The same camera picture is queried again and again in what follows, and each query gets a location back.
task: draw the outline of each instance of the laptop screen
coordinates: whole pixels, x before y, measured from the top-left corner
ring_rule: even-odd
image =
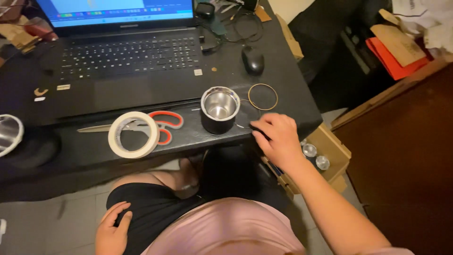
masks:
[[[193,17],[192,0],[37,0],[54,27]]]

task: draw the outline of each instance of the tape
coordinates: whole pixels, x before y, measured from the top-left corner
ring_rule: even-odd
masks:
[[[121,131],[128,123],[136,120],[144,121],[149,126],[150,133],[149,139],[146,144],[141,149],[131,152],[124,149],[123,145],[121,144]],[[141,112],[130,112],[121,115],[113,122],[109,130],[108,138],[110,148],[116,155],[124,158],[141,158],[150,154],[156,148],[160,138],[160,131],[156,122],[148,114]]]

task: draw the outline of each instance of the computer mouse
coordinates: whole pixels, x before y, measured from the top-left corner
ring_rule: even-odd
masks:
[[[256,48],[245,46],[242,49],[242,61],[250,75],[261,75],[264,71],[264,56]]]

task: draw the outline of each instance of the scissor blade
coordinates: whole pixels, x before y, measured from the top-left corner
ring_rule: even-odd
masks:
[[[108,132],[110,130],[110,127],[111,127],[111,125],[87,127],[87,128],[78,129],[77,132],[79,132],[79,133]]]

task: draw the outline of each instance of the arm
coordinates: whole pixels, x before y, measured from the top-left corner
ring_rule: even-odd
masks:
[[[331,188],[312,163],[305,159],[293,119],[269,113],[251,124],[271,139],[268,141],[260,132],[253,131],[265,155],[296,183],[335,254],[352,255],[391,247],[385,236]]]

